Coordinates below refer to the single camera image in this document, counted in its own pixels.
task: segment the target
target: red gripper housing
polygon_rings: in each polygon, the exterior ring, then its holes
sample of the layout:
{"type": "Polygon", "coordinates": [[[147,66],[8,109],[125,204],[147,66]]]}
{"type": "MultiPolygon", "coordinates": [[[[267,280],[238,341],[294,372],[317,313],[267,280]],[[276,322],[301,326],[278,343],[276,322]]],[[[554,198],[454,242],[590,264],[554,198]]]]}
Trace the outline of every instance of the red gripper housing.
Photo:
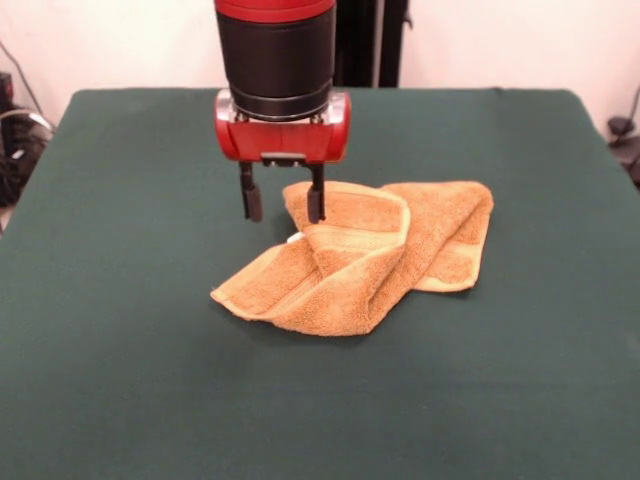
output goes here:
{"type": "Polygon", "coordinates": [[[351,100],[336,123],[231,122],[215,115],[220,148],[230,160],[263,162],[278,154],[307,164],[338,163],[345,156],[351,125],[351,100]]]}

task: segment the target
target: towel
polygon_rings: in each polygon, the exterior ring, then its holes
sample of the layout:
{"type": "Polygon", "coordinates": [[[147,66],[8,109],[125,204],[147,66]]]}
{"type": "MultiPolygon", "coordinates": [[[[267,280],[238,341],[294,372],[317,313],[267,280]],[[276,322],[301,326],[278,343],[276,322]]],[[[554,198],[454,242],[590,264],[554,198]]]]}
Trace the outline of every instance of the towel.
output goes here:
{"type": "Polygon", "coordinates": [[[237,317],[307,335],[366,335],[411,290],[475,286],[494,208],[484,185],[331,181],[319,224],[307,218],[309,186],[283,192],[300,238],[268,249],[211,292],[237,317]]]}

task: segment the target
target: black cable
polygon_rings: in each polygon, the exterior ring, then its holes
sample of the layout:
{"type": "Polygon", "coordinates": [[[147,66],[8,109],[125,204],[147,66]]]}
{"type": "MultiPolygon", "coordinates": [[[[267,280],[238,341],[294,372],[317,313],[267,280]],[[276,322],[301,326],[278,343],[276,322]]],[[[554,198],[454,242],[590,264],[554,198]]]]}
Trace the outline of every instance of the black cable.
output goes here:
{"type": "Polygon", "coordinates": [[[13,55],[11,55],[11,52],[9,52],[7,47],[4,46],[4,43],[2,43],[2,40],[0,40],[0,50],[2,50],[4,52],[4,54],[7,56],[7,58],[16,67],[16,70],[18,70],[18,75],[20,75],[20,78],[22,79],[22,83],[24,84],[25,88],[27,89],[27,92],[29,93],[29,96],[31,97],[31,100],[33,101],[33,104],[35,105],[36,110],[38,110],[38,113],[40,115],[42,115],[42,108],[40,107],[40,104],[38,103],[38,99],[36,98],[35,94],[33,93],[33,90],[31,89],[31,85],[29,85],[29,82],[27,81],[27,77],[25,76],[24,72],[22,71],[22,67],[20,66],[20,63],[18,62],[18,60],[16,60],[16,58],[13,55]]]}

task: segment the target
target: towel fold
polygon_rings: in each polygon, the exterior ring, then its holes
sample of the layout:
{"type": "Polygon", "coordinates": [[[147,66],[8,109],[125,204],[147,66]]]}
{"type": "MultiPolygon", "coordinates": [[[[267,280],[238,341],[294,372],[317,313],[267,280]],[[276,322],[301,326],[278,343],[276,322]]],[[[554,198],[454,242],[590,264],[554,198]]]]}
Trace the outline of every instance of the towel fold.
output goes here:
{"type": "Polygon", "coordinates": [[[485,186],[327,182],[327,219],[316,225],[307,218],[309,186],[283,192],[304,235],[267,250],[211,292],[234,315],[309,335],[364,335],[412,289],[445,293],[476,284],[494,207],[485,186]]]}

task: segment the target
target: orange towel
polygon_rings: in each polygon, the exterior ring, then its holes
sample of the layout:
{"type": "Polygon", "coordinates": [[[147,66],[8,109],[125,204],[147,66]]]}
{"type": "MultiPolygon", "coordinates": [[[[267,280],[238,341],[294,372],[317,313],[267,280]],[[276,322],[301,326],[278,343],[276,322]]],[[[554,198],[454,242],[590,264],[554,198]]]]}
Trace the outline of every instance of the orange towel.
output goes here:
{"type": "Polygon", "coordinates": [[[211,292],[236,316],[309,335],[363,335],[412,289],[475,285],[494,206],[483,185],[327,182],[327,219],[317,225],[307,219],[309,186],[284,189],[301,238],[211,292]]]}

